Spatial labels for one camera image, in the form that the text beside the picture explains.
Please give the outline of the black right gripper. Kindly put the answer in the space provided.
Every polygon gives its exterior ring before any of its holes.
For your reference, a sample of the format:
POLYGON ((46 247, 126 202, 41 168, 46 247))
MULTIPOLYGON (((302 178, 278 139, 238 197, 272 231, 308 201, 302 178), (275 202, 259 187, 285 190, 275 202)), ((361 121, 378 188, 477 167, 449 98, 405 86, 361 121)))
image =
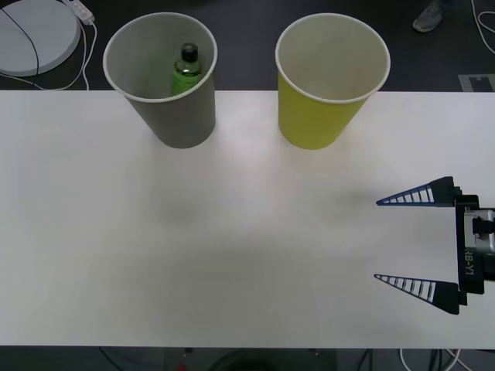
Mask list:
POLYGON ((378 206, 454 207, 459 287, 455 283, 375 274, 374 278, 451 315, 467 306, 467 293, 483 294, 486 253, 486 211, 478 196, 463 195, 452 176, 376 201, 378 206))

